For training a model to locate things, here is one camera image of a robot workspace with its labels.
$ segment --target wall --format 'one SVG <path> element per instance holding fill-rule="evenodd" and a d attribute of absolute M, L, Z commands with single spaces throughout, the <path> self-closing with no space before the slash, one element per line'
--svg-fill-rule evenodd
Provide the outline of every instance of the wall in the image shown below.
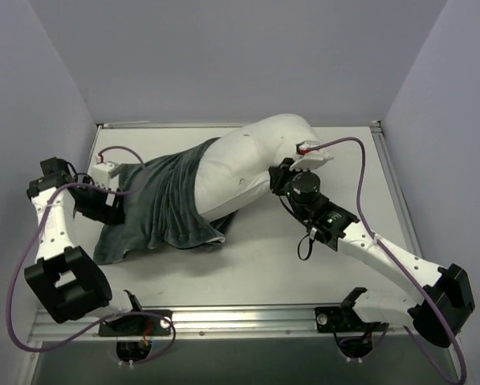
<path fill-rule="evenodd" d="M 449 0 L 384 120 L 427 258 L 468 270 L 462 341 L 480 384 L 480 0 Z"/>
<path fill-rule="evenodd" d="M 31 0 L 95 121 L 367 124 L 445 0 Z"/>
<path fill-rule="evenodd" d="M 39 161 L 51 156 L 86 164 L 94 132 L 92 118 L 30 4 L 0 0 L 0 384 L 13 383 L 23 357 L 6 335 L 3 304 L 13 265 L 35 229 L 28 183 L 39 177 Z M 21 284 L 14 322 L 22 340 L 35 307 Z"/>

